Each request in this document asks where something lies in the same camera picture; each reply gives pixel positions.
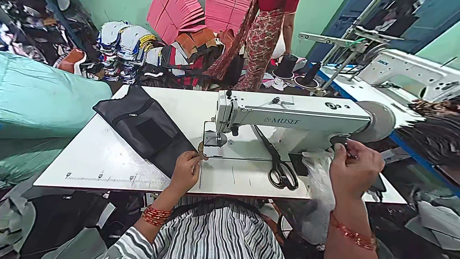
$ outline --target person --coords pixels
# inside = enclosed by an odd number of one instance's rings
[[[299,0],[287,0],[286,6],[284,7],[284,20],[282,29],[284,45],[286,46],[284,55],[289,55],[292,53],[292,35],[294,33],[294,19],[297,5],[299,5]]]
[[[286,53],[291,51],[294,15],[298,3],[299,0],[252,0],[231,47],[226,49],[203,75],[222,80],[231,61],[246,42],[248,52],[246,74],[240,78],[233,89],[257,91],[275,50],[283,21]]]
[[[348,146],[357,159],[348,159],[345,147],[336,144],[330,166],[336,206],[325,258],[376,259],[375,239],[361,196],[384,161],[359,142],[348,140]],[[283,258],[275,235],[251,200],[183,197],[197,183],[202,159],[194,151],[179,156],[170,185],[99,258]]]

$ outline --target thread spool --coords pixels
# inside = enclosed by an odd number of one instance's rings
[[[292,69],[294,69],[295,63],[299,58],[290,54],[283,56],[278,68],[273,70],[273,75],[281,79],[291,79],[294,77]]]
[[[317,88],[319,86],[318,81],[316,81],[314,78],[316,76],[316,73],[318,70],[321,68],[321,62],[318,62],[314,64],[310,70],[308,70],[307,74],[305,76],[297,76],[294,78],[294,82],[298,84],[301,87],[305,88]]]

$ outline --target red sleeve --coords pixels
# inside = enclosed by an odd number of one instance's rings
[[[284,13],[294,13],[297,10],[300,0],[286,0],[286,6],[284,7]]]
[[[285,0],[259,0],[259,8],[261,11],[270,12],[282,8],[284,2]]]

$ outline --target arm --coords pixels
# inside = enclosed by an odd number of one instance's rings
[[[284,38],[284,45],[286,45],[286,51],[284,52],[284,54],[289,54],[292,52],[291,45],[292,45],[292,34],[294,33],[294,18],[295,18],[295,13],[284,15],[283,38]]]
[[[348,159],[345,147],[337,144],[335,159],[329,173],[335,196],[332,215],[347,229],[364,237],[372,237],[362,194],[375,182],[385,166],[381,155],[356,141],[348,141],[350,152],[358,160]],[[367,250],[345,236],[329,221],[328,240],[324,258],[377,259],[375,250]]]
[[[202,159],[203,158],[194,151],[187,151],[181,154],[177,158],[171,183],[150,206],[159,211],[171,211],[179,199],[198,181],[200,175],[200,165],[198,163]],[[144,217],[141,217],[134,224],[134,227],[148,242],[153,243],[161,225],[152,225],[146,222]]]

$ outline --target white table top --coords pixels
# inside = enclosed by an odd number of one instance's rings
[[[197,147],[203,125],[215,116],[217,92],[144,87]],[[124,85],[113,96],[123,97]],[[299,188],[277,189],[268,180],[271,162],[209,159],[201,165],[200,180],[190,193],[238,196],[300,198],[311,197],[307,177],[300,177]],[[384,202],[406,203],[382,176],[387,192]],[[35,181],[36,186],[94,188],[107,190],[162,191],[169,178],[149,161],[142,159],[102,117],[96,114],[54,162]],[[374,199],[365,194],[365,201]]]

